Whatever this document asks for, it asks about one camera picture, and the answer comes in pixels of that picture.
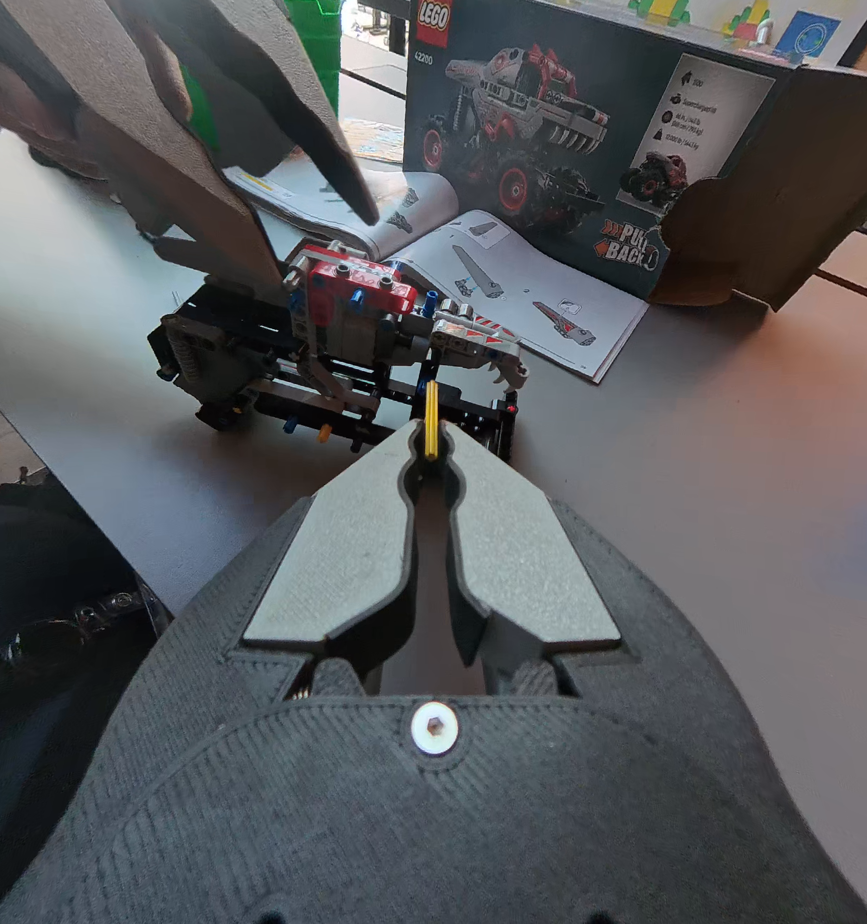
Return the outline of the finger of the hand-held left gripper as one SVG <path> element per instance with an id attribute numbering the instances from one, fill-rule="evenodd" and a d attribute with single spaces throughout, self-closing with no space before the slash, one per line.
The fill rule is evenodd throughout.
<path id="1" fill-rule="evenodd" d="M 105 2 L 1 2 L 80 103 L 85 147 L 111 179 L 212 251 L 248 285 L 281 286 L 258 218 L 168 111 L 139 47 Z"/>
<path id="2" fill-rule="evenodd" d="M 146 64 L 166 108 L 189 127 L 183 69 L 203 87 L 219 167 L 266 173 L 294 146 L 369 225 L 379 210 L 283 2 L 145 2 Z"/>

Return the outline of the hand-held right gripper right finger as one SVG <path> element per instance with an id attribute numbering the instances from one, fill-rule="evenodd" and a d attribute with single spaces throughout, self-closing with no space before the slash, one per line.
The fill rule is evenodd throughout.
<path id="1" fill-rule="evenodd" d="M 547 495 L 440 424 L 447 585 L 464 664 L 519 666 L 612 649 L 622 636 Z"/>

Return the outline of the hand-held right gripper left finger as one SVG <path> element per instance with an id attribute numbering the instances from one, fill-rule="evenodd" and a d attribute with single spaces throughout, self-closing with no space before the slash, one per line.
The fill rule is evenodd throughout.
<path id="1" fill-rule="evenodd" d="M 414 627 L 414 422 L 328 482 L 259 598 L 249 644 L 403 644 Z"/>

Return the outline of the lego truck model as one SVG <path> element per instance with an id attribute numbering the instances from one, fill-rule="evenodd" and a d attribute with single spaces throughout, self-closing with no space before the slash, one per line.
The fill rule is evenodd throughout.
<path id="1" fill-rule="evenodd" d="M 271 300 L 207 276 L 150 332 L 157 375 L 215 431 L 260 413 L 355 454 L 393 433 L 377 422 L 383 403 L 422 418 L 432 391 L 443 420 L 510 463 L 529 377 L 518 337 L 416 281 L 340 241 L 301 245 Z"/>

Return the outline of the lego set cardboard box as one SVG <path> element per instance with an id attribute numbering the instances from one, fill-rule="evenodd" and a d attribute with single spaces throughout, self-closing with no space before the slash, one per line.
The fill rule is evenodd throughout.
<path id="1" fill-rule="evenodd" d="M 838 64 L 867 2 L 769 1 L 773 46 L 734 51 L 745 2 L 673 28 L 627 2 L 411 2 L 404 164 L 650 303 L 781 308 L 867 218 L 867 72 Z M 841 25 L 794 64 L 772 51 L 799 10 Z"/>

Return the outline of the lego instruction booklet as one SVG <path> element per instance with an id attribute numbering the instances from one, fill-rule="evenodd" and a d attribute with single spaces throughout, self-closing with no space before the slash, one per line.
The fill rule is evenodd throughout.
<path id="1" fill-rule="evenodd" d="M 599 383 L 647 311 L 647 303 L 534 248 L 496 216 L 460 213 L 442 176 L 372 169 L 359 162 L 380 213 L 358 218 L 308 158 L 259 178 L 226 179 L 262 211 L 313 237 L 339 239 L 420 284 L 467 302 L 513 331 L 529 351 Z"/>

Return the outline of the person's left hand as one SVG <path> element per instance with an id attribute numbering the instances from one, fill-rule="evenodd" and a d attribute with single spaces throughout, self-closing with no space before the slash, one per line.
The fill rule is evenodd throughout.
<path id="1" fill-rule="evenodd" d="M 79 109 L 78 96 L 31 38 L 11 21 L 0 24 L 0 130 L 22 139 L 40 166 L 70 179 L 105 184 L 142 237 L 162 236 L 173 220 L 138 192 L 109 179 L 82 148 Z"/>

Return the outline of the green plastic container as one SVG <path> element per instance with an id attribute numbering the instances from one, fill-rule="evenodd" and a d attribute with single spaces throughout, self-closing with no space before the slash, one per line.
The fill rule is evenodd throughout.
<path id="1" fill-rule="evenodd" d="M 337 112 L 344 2 L 284 1 L 284 4 L 332 109 Z"/>

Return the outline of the colourful printed sheet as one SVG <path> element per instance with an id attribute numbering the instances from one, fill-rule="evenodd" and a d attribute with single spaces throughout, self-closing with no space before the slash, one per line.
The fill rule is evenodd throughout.
<path id="1" fill-rule="evenodd" d="M 404 127 L 345 116 L 341 130 L 359 158 L 401 166 L 404 162 Z"/>

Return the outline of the person's dark clothing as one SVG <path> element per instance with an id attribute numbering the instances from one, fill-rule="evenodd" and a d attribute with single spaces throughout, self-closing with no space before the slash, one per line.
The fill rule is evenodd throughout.
<path id="1" fill-rule="evenodd" d="M 169 618 L 54 475 L 0 485 L 0 899 Z"/>

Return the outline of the green yellow brick figure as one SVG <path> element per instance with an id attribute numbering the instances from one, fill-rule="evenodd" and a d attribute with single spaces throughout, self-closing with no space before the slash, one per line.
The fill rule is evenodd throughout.
<path id="1" fill-rule="evenodd" d="M 653 25 L 673 28 L 691 23 L 689 1 L 628 1 L 626 8 Z"/>

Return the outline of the yellow red brick figure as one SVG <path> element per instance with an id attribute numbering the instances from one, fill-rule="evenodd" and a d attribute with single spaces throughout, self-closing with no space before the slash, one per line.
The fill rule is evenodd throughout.
<path id="1" fill-rule="evenodd" d="M 726 44 L 734 51 L 773 46 L 774 18 L 769 1 L 745 2 L 728 17 L 721 30 Z"/>

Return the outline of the blue square card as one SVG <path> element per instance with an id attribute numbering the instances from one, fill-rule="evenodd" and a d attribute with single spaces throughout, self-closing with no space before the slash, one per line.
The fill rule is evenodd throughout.
<path id="1" fill-rule="evenodd" d="M 772 55 L 794 64 L 804 58 L 817 58 L 840 25 L 838 18 L 799 10 L 774 43 Z"/>

